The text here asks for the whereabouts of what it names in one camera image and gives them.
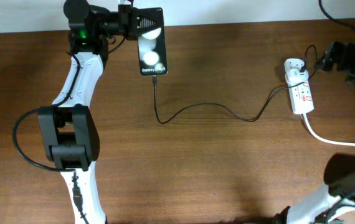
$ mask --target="power strip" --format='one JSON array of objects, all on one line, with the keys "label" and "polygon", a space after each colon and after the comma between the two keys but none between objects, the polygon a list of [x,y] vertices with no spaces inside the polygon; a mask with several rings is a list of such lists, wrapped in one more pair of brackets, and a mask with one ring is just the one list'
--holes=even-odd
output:
[{"label": "power strip", "polygon": [[284,63],[285,81],[288,86],[295,86],[301,82],[303,84],[290,88],[290,98],[292,111],[294,114],[305,114],[314,110],[313,98],[309,87],[309,72],[300,72],[305,63],[301,59],[291,58]]}]

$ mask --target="white wall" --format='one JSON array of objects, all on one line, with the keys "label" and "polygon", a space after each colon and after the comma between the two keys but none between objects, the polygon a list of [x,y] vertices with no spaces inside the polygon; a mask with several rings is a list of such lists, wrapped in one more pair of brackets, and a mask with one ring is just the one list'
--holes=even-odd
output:
[{"label": "white wall", "polygon": [[[65,30],[65,0],[0,0],[0,32]],[[117,0],[88,0],[116,11]],[[324,0],[333,17],[355,17],[355,0]],[[135,0],[162,7],[167,26],[324,19],[318,0]]]}]

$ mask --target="cable connector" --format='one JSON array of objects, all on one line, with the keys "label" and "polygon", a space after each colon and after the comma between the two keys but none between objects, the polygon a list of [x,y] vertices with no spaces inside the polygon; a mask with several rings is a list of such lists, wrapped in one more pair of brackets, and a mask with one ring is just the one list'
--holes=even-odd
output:
[{"label": "cable connector", "polygon": [[72,177],[72,182],[73,182],[73,187],[72,187],[72,194],[73,194],[73,203],[77,207],[79,212],[82,212],[83,210],[83,198],[82,194],[80,193],[80,188],[78,187],[78,178],[77,173],[73,173]]},{"label": "cable connector", "polygon": [[302,67],[301,67],[301,69],[300,69],[300,73],[305,72],[305,71],[306,71],[306,69],[307,69],[307,67],[306,67],[306,62],[305,62],[305,65],[304,65],[304,66],[302,66]]},{"label": "cable connector", "polygon": [[153,85],[156,86],[157,85],[157,76],[153,75]]}]

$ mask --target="black cable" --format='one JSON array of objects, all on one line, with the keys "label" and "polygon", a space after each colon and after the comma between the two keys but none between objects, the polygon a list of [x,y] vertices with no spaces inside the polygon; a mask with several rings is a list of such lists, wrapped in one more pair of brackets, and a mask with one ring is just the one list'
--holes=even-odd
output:
[{"label": "black cable", "polygon": [[45,106],[45,107],[40,107],[40,108],[37,108],[37,109],[34,109],[34,110],[31,110],[31,111],[28,111],[26,112],[25,114],[23,114],[17,121],[16,123],[14,124],[14,127],[12,129],[12,138],[13,138],[13,144],[14,144],[14,147],[16,148],[17,152],[20,154],[20,156],[25,160],[27,161],[29,164],[33,165],[33,166],[36,166],[38,168],[41,168],[41,169],[45,169],[45,170],[48,170],[48,171],[53,171],[53,172],[73,172],[75,171],[75,169],[58,169],[58,168],[54,168],[54,167],[49,167],[49,166],[45,166],[43,164],[40,164],[38,162],[35,162],[33,161],[32,159],[30,159],[27,155],[25,155],[23,153],[23,151],[21,150],[20,148],[20,145],[18,144],[18,140],[17,140],[17,129],[18,129],[18,126],[20,125],[20,123],[26,119],[29,115],[31,114],[34,114],[34,113],[38,113],[42,110],[47,110],[49,108],[56,108],[60,105],[62,105],[63,103],[65,103],[70,97],[71,97],[71,93],[72,93],[72,90],[75,86],[75,82],[77,81],[77,78],[78,78],[78,74],[79,74],[79,71],[81,69],[81,66],[80,66],[80,63],[79,63],[79,60],[77,59],[77,57],[74,55],[74,54],[71,54],[70,52],[68,52],[69,55],[71,55],[75,61],[77,62],[77,71],[75,73],[75,76],[72,80],[72,84],[71,84],[71,87],[70,87],[70,90],[67,92],[65,98],[59,102],[59,103],[56,103],[52,106]]},{"label": "black cable", "polygon": [[300,70],[300,72],[304,72],[306,69],[308,69],[308,67],[307,67],[307,65],[308,65],[308,52],[309,52],[309,49],[310,48],[313,48],[313,50],[315,51],[315,59],[316,59],[316,61],[315,61],[315,65],[316,65],[316,63],[317,63],[317,60],[318,60],[318,56],[317,56],[317,48],[316,48],[316,46],[314,45],[314,44],[311,44],[311,45],[309,45],[309,47],[306,49],[306,51],[305,51],[305,57],[304,57],[304,64],[303,64],[303,66],[302,66],[302,68],[301,68],[301,70]]},{"label": "black cable", "polygon": [[[316,48],[315,45],[312,44],[312,45],[310,45],[310,46],[307,48],[307,50],[306,50],[306,52],[305,52],[305,64],[306,64],[306,60],[307,60],[308,50],[309,50],[310,48],[312,48],[312,47],[313,47],[314,50],[315,50],[315,58],[316,58],[315,62],[317,62],[317,60],[318,60],[317,48]],[[313,73],[309,76],[309,78],[308,78],[307,81],[309,81],[316,73],[317,73],[317,69],[314,69]],[[157,81],[157,76],[154,75],[154,76],[153,76],[153,85],[154,85],[154,111],[155,111],[155,116],[156,116],[157,121],[158,121],[159,124],[166,124],[166,123],[172,121],[172,119],[174,119],[179,113],[182,113],[182,112],[183,112],[184,110],[186,110],[186,109],[193,108],[193,107],[196,107],[196,106],[207,106],[207,105],[208,105],[208,106],[220,106],[221,108],[226,109],[231,115],[233,115],[235,118],[237,118],[237,119],[239,119],[239,120],[241,120],[241,121],[245,121],[245,122],[255,122],[255,121],[257,121],[257,120],[261,117],[261,115],[262,115],[263,112],[265,111],[267,105],[270,103],[270,101],[271,101],[277,94],[279,94],[280,92],[282,92],[282,91],[284,91],[284,90],[288,90],[288,89],[290,89],[290,88],[294,88],[294,87],[297,87],[297,86],[299,86],[299,85],[304,84],[304,82],[301,82],[301,83],[299,83],[299,84],[296,84],[296,85],[293,85],[293,86],[290,86],[290,87],[281,88],[281,89],[275,91],[271,96],[269,96],[269,97],[267,98],[265,104],[264,104],[263,107],[260,109],[259,113],[258,113],[255,117],[253,117],[253,118],[243,118],[243,117],[241,117],[241,116],[235,114],[235,113],[234,113],[232,110],[230,110],[228,107],[226,107],[226,106],[224,106],[224,105],[222,105],[222,104],[219,104],[219,103],[198,103],[198,104],[186,106],[186,107],[180,109],[177,113],[175,113],[173,116],[171,116],[171,118],[169,118],[168,120],[166,120],[166,121],[161,121],[161,120],[159,119],[159,116],[158,116],[158,107],[157,107],[157,82],[158,82],[158,81]]]},{"label": "black cable", "polygon": [[331,207],[331,209],[327,212],[326,214],[326,218],[324,220],[324,224],[328,224],[328,220],[331,218],[333,212],[335,212],[337,209],[339,209],[342,206],[346,206],[346,205],[342,205],[342,202],[345,199],[350,200],[353,196],[355,196],[355,189],[352,190],[351,192],[347,193],[345,196],[343,196],[337,203],[335,203],[333,205],[333,207]]},{"label": "black cable", "polygon": [[108,45],[115,44],[115,42],[116,42],[116,38],[114,36],[112,36],[111,38],[113,39],[113,42],[109,43]]},{"label": "black cable", "polygon": [[123,38],[123,39],[121,40],[121,42],[120,42],[116,47],[114,47],[113,49],[111,49],[111,50],[108,52],[108,54],[110,54],[110,53],[116,51],[119,47],[121,47],[121,45],[124,43],[124,41],[125,41],[125,38]]},{"label": "black cable", "polygon": [[77,176],[77,173],[74,172],[73,177],[72,177],[73,203],[75,204],[75,206],[80,214],[80,218],[82,218],[86,224],[89,224],[88,220],[86,219],[86,214],[84,214],[84,212],[83,212],[83,198],[82,198],[82,194],[80,192],[80,188],[78,187],[78,179],[79,179],[79,177]]},{"label": "black cable", "polygon": [[332,16],[330,16],[330,15],[328,14],[328,12],[326,11],[326,9],[324,8],[324,6],[323,6],[323,0],[319,0],[319,7],[320,7],[320,9],[321,9],[321,12],[322,12],[329,20],[331,20],[331,21],[333,21],[333,22],[335,22],[335,23],[337,23],[337,24],[340,24],[340,25],[349,27],[349,28],[351,28],[352,30],[355,31],[355,26],[354,26],[354,25],[347,24],[347,23],[345,23],[345,22],[343,22],[343,21],[339,21],[339,20],[337,20],[337,19],[334,19]]}]

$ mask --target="wooden table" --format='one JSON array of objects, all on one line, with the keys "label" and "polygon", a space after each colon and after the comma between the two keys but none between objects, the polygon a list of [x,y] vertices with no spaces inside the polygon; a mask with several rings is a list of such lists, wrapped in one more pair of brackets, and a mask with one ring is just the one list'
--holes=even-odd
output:
[{"label": "wooden table", "polygon": [[[285,84],[285,59],[302,58],[310,44],[322,54],[334,40],[354,42],[355,34],[330,21],[265,22],[168,27],[166,40],[169,73],[158,79],[161,119],[199,102],[222,103],[251,118],[270,91]],[[59,94],[70,68],[68,49],[66,31],[0,34],[0,223],[73,223],[61,176],[23,161],[11,141],[21,114]],[[337,72],[314,77],[316,109],[309,117],[319,135],[355,141],[355,87],[344,79]],[[203,106],[158,124],[136,42],[110,56],[90,109],[101,139],[98,191],[112,223],[274,216],[323,184],[333,154],[355,154],[355,147],[312,137],[292,113],[288,92],[255,123]],[[33,160],[52,165],[36,116],[23,123],[18,138]],[[355,223],[355,213],[346,219]]]}]

